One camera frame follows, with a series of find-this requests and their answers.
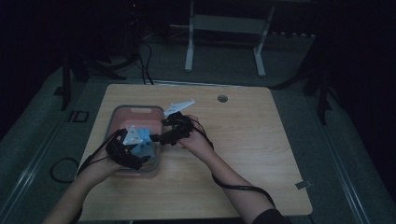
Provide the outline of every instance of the translucent box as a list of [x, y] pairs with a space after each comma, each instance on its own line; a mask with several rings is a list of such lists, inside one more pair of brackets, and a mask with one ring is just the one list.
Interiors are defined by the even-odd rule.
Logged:
[[[119, 105], [111, 116], [107, 127], [106, 137], [118, 129], [127, 131], [134, 125], [136, 129], [149, 128], [150, 134], [162, 134], [164, 119], [163, 109], [156, 105]], [[158, 165], [161, 157], [161, 144], [151, 143], [154, 148], [154, 158], [143, 163], [139, 170], [128, 167], [121, 168], [115, 176], [151, 178], [158, 173]]]

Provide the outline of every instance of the wire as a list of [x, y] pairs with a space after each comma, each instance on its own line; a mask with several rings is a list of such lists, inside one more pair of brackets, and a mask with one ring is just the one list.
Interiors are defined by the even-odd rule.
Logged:
[[106, 156], [106, 157], [104, 157], [104, 158], [102, 158], [102, 159], [99, 159], [99, 160], [97, 160], [97, 161], [91, 161], [88, 165], [92, 165], [93, 163], [96, 163], [96, 162], [105, 160], [105, 159], [107, 159], [107, 158], [108, 158], [108, 156]]
[[145, 77], [147, 77], [149, 82], [151, 83], [151, 85], [154, 85], [154, 82], [152, 81], [151, 76], [149, 75], [149, 62], [151, 60], [151, 52], [152, 52], [152, 50], [151, 50], [151, 47], [148, 44], [146, 44], [144, 41], [142, 41], [142, 44], [144, 46], [146, 46], [148, 48], [148, 51], [149, 51], [148, 60], [146, 61], [146, 65], [144, 65], [142, 56], [139, 54], [139, 61], [140, 61], [140, 64], [142, 65], [141, 70], [142, 70], [143, 83], [146, 85], [146, 78]]
[[[174, 37], [176, 37], [178, 35], [186, 34], [188, 31], [189, 31], [189, 29], [183, 29], [182, 31], [170, 34], [169, 35], [169, 39], [174, 38]], [[149, 35], [146, 35], [145, 37], [143, 37], [143, 40], [144, 41], [148, 41], [150, 43], [159, 43], [159, 42], [166, 42], [167, 41], [167, 39], [164, 39], [161, 34], [158, 34], [158, 33], [155, 33], [155, 32], [151, 33]]]
[[85, 168], [87, 168], [89, 165], [93, 164], [94, 162], [98, 162], [101, 160], [104, 160], [105, 158], [99, 159], [97, 161], [91, 161], [91, 159], [96, 155], [96, 153], [98, 153], [100, 151], [100, 149], [102, 147], [104, 147], [116, 134], [119, 134], [120, 130], [115, 131], [114, 133], [112, 133], [111, 135], [108, 136], [108, 138], [102, 143], [102, 145], [99, 146], [99, 148], [97, 148], [92, 154], [91, 156], [89, 156], [83, 163], [82, 165], [79, 167], [78, 171], [77, 171], [77, 175], [79, 175]]
[[[198, 128], [194, 127], [194, 130], [197, 131], [200, 135], [202, 135], [206, 139], [207, 143], [209, 143], [209, 145], [212, 146], [212, 148], [214, 150], [213, 143], [207, 137], [204, 127], [201, 125], [201, 123], [195, 119], [190, 119], [190, 120], [196, 122], [202, 128], [202, 130], [199, 130]], [[254, 186], [227, 185], [227, 184], [224, 184], [221, 181], [219, 181], [213, 174], [212, 174], [212, 178], [213, 178], [213, 181], [215, 181], [215, 183], [217, 185], [219, 185], [220, 187], [222, 187], [224, 189], [237, 189], [237, 190], [248, 190], [248, 191], [259, 192], [259, 193], [263, 194], [274, 207], [276, 207], [274, 200], [271, 198], [271, 195], [264, 189], [254, 187]]]
[[117, 71], [117, 74], [121, 74], [121, 73], [125, 72], [126, 70], [130, 69], [130, 68], [133, 67], [134, 65], [136, 65], [136, 63], [132, 63], [132, 64], [130, 64], [129, 66], [123, 68], [122, 70]]

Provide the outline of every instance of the blue object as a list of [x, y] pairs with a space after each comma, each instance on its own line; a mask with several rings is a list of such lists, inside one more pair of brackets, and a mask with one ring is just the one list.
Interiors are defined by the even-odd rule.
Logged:
[[134, 154], [140, 158], [149, 156], [150, 160], [154, 159], [155, 144], [153, 144], [151, 142], [151, 139], [149, 138], [149, 135], [150, 135], [149, 128], [137, 129], [137, 133], [139, 134], [139, 136], [143, 140], [143, 142], [132, 149], [132, 151], [131, 151], [132, 154]]

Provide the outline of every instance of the black stand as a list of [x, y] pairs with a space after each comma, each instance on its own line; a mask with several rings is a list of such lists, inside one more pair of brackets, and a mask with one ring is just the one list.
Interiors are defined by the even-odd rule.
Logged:
[[304, 95], [313, 96], [319, 89], [318, 116], [323, 125], [326, 125], [326, 109], [330, 109], [327, 101], [329, 92], [329, 77], [331, 67], [328, 65], [329, 57], [323, 50], [323, 47], [316, 39], [311, 49], [306, 54], [302, 65], [295, 77], [288, 79], [278, 85], [268, 87], [270, 90], [282, 90], [304, 78], [308, 78], [303, 88]]
[[65, 111], [71, 98], [70, 64], [67, 56], [62, 57], [62, 87], [58, 87], [53, 94], [63, 97], [61, 110]]

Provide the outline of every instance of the table surface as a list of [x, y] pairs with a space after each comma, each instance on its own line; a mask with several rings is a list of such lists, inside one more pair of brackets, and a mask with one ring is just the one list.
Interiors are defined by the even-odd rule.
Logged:
[[[228, 97], [226, 103], [219, 95]], [[124, 85], [108, 86], [82, 156], [103, 142], [118, 105], [195, 104], [183, 114], [197, 116], [218, 154], [235, 171], [266, 189], [284, 216], [308, 215], [312, 205], [271, 92], [258, 87]], [[162, 148], [152, 178], [113, 177], [88, 195], [80, 220], [139, 220], [239, 217], [206, 166], [181, 146]]]

